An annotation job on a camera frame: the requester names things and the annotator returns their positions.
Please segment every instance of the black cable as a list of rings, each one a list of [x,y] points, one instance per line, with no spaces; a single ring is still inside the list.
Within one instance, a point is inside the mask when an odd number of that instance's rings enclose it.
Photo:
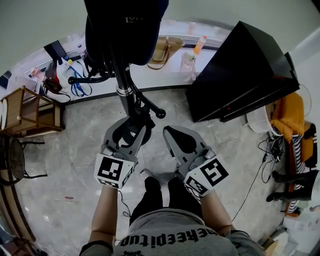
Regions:
[[[82,68],[82,76],[83,76],[84,78],[87,78],[87,77],[85,76],[84,66],[82,66],[82,64],[81,64],[79,61],[76,61],[76,62],[81,65],[81,68]]]
[[[120,194],[121,194],[121,202],[125,205],[125,207],[127,208],[127,211],[124,211],[123,213],[122,213],[122,215],[124,216],[124,217],[128,217],[128,218],[131,218],[131,212],[130,212],[130,209],[129,209],[129,207],[128,207],[128,205],[125,203],[125,201],[124,201],[124,196],[123,196],[123,194],[122,194],[122,192],[120,191],[120,190],[118,190],[118,192],[120,192]]]
[[[195,194],[194,190],[190,187],[188,187],[185,183],[183,183],[184,187],[186,188],[186,190],[193,195],[193,197],[200,203],[200,198],[202,198],[202,196],[198,196]]]
[[[258,149],[262,150],[263,152],[267,153],[267,154],[271,154],[271,152],[268,152],[268,140],[270,140],[272,137],[268,137],[267,139],[261,141],[259,144],[258,144]],[[260,146],[261,143],[263,142],[266,142],[266,150],[262,149]]]
[[[275,161],[273,162],[272,170],[271,170],[271,172],[270,172],[270,174],[269,174],[269,177],[268,177],[267,181],[266,181],[266,182],[264,181],[264,170],[265,170],[266,166],[267,166],[269,163],[271,163],[272,161],[274,161],[274,160],[273,160],[273,159],[272,159],[272,160],[270,160],[270,161],[269,161],[269,162],[267,162],[267,163],[265,164],[265,166],[262,168],[262,172],[261,172],[261,180],[263,181],[263,183],[264,183],[264,184],[267,184],[267,183],[268,183],[268,181],[270,180],[271,176],[272,176],[272,171],[274,170],[275,163],[276,163]]]
[[[247,200],[247,198],[248,198],[248,196],[249,196],[250,190],[251,190],[253,184],[255,183],[256,178],[257,178],[257,176],[258,176],[258,174],[259,174],[259,171],[260,171],[262,165],[264,164],[264,162],[266,161],[266,158],[267,158],[266,156],[267,156],[267,154],[264,155],[263,160],[262,160],[262,163],[261,163],[261,165],[260,165],[260,167],[259,167],[259,169],[258,169],[258,171],[257,171],[257,173],[256,173],[256,175],[255,175],[255,177],[254,177],[254,180],[253,180],[253,182],[252,182],[252,184],[251,184],[251,186],[250,186],[250,188],[249,188],[249,191],[248,191],[248,193],[246,194],[246,197],[245,197],[245,199],[244,199],[244,201],[243,201],[240,209],[238,210],[238,212],[236,213],[236,215],[235,215],[234,218],[232,219],[232,222],[234,222],[234,220],[235,220],[235,218],[237,217],[238,213],[240,212],[242,206],[244,206],[244,204],[245,204],[245,202],[246,202],[246,200]]]

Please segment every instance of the orange bottle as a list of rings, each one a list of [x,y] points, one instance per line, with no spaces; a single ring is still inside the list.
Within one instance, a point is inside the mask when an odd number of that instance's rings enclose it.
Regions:
[[[202,37],[199,39],[199,41],[196,43],[196,46],[195,46],[194,49],[193,49],[193,53],[194,53],[195,55],[199,55],[199,53],[200,53],[202,47],[204,47],[206,41],[207,41],[207,36],[206,36],[206,35],[202,36]]]

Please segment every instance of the tiled floor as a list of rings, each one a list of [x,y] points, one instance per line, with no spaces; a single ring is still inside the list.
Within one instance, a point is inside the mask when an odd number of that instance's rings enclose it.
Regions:
[[[180,125],[197,131],[213,150],[221,154],[229,166],[228,186],[216,191],[233,218],[243,203],[256,176],[264,153],[257,148],[263,138],[248,126],[244,117],[227,123],[218,120],[193,123],[183,89],[146,92],[145,95],[166,110],[164,119],[157,119],[150,141],[140,148],[139,164],[123,188],[123,196],[131,211],[144,194],[139,172],[152,170],[165,183],[171,177],[176,162],[170,156],[163,139],[166,125]],[[65,111],[66,130],[35,140],[45,145],[28,145],[25,149],[26,169],[30,175],[47,173],[48,177],[27,180],[16,185],[20,204],[37,238],[37,244],[51,255],[58,252],[78,255],[88,241],[91,219],[101,186],[94,180],[94,162],[105,131],[115,121],[125,117],[119,97],[109,97],[70,105]],[[275,170],[281,169],[276,164]],[[265,179],[270,168],[264,170]],[[234,220],[237,229],[248,232],[254,240],[272,232],[281,222],[281,203],[266,203],[266,196],[274,190],[274,182],[264,184],[259,174],[242,210]],[[163,204],[169,204],[168,189],[163,187]],[[73,197],[73,202],[64,197]],[[127,234],[129,219],[118,201],[117,239]]]

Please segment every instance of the tan handbag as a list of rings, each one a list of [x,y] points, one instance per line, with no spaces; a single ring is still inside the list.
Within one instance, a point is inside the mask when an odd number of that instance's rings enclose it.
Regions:
[[[171,36],[159,36],[156,42],[156,46],[151,60],[147,66],[152,70],[162,69],[168,60],[174,55],[180,48],[185,45],[185,42],[181,38]],[[152,67],[149,64],[162,65],[161,67]]]

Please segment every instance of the gray t-shirt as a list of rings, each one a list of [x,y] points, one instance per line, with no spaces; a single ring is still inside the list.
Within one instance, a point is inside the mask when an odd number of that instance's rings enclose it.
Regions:
[[[184,210],[163,208],[137,218],[129,234],[117,246],[103,241],[86,244],[81,256],[264,256],[261,246],[243,231],[226,237],[204,225],[198,216]]]

